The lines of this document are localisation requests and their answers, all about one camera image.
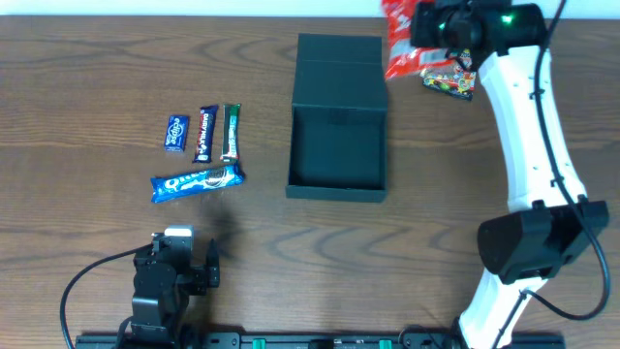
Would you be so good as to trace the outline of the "red snack bag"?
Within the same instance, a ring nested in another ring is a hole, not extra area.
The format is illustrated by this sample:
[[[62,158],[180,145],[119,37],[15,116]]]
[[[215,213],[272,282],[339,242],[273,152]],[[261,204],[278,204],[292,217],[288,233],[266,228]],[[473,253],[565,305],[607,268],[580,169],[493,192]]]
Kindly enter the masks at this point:
[[[451,65],[445,48],[417,48],[411,45],[411,24],[419,0],[382,0],[387,18],[388,60],[386,79],[418,75],[424,69]]]

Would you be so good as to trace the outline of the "dark green box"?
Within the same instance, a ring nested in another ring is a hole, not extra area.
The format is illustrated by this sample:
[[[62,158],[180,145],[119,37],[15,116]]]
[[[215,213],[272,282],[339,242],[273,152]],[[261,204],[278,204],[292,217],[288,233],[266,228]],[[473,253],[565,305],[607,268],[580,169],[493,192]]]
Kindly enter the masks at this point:
[[[299,34],[287,198],[382,202],[387,115],[381,38]]]

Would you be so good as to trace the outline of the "black Haribo candy bag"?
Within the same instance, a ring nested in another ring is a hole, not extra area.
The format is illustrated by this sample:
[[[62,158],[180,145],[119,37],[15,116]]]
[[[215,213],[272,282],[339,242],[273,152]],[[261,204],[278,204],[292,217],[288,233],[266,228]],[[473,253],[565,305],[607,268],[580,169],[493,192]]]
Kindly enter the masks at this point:
[[[451,97],[466,101],[473,99],[477,73],[471,69],[472,58],[468,49],[452,52],[446,64],[424,68],[422,85]]]

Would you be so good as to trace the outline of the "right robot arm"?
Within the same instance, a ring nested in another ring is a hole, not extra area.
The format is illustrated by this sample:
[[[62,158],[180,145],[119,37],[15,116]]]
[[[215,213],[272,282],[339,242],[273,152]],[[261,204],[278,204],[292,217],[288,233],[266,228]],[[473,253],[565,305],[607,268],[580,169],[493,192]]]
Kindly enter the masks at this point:
[[[421,1],[411,43],[463,51],[493,109],[508,177],[508,213],[483,222],[478,250],[483,273],[469,306],[443,339],[446,348],[547,348],[520,340],[513,328],[541,287],[585,249],[604,256],[599,233],[609,213],[591,201],[563,136],[550,77],[556,28],[535,4],[510,1]]]

